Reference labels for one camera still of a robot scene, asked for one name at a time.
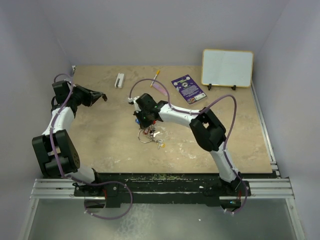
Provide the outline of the black white key tag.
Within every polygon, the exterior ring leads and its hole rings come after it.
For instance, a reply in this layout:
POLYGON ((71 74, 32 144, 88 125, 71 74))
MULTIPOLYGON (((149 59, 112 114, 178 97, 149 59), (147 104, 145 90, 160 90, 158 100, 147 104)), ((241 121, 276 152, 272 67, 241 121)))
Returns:
POLYGON ((102 96, 102 98, 103 98, 103 100, 104 100, 105 102, 108 100, 108 98, 107 98, 107 96, 106 96, 105 94, 102 96))

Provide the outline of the large metal keyring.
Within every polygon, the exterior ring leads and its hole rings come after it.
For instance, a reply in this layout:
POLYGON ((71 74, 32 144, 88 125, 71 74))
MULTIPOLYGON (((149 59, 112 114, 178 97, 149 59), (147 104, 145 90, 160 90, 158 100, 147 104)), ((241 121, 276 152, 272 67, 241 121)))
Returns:
POLYGON ((154 130, 152 131, 152 134, 144 134, 145 129, 140 129, 138 134, 137 134, 137 139, 142 143, 142 144, 148 144, 153 141, 154 138, 154 130))

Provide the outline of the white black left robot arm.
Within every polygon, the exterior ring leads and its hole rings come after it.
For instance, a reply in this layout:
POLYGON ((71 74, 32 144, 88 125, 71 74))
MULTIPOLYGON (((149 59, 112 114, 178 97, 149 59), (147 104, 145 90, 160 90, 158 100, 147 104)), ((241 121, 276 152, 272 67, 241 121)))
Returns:
POLYGON ((97 172, 81 165, 78 152, 68 134, 76 117, 78 107, 91 107, 107 96, 78 84, 62 80, 52 84, 55 96, 51 100, 51 120, 46 130, 32 139, 40 170, 45 178, 72 179, 91 196, 98 196, 103 191, 103 184, 97 180, 97 172))

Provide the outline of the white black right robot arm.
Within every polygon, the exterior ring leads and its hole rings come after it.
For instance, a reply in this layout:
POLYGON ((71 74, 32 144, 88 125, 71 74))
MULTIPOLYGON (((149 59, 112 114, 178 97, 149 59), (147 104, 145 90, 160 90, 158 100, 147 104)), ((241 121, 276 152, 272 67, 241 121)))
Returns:
POLYGON ((128 103, 134 106, 133 115, 138 119, 142 129, 150 127, 156 121, 175 123, 189 128, 196 143, 212 156, 223 192, 233 196, 240 190, 242 182, 240 171, 233 163, 227 149, 230 133, 226 133, 226 128, 209 107, 202 110, 181 108, 168 101, 156 102, 148 93, 130 97, 128 103))

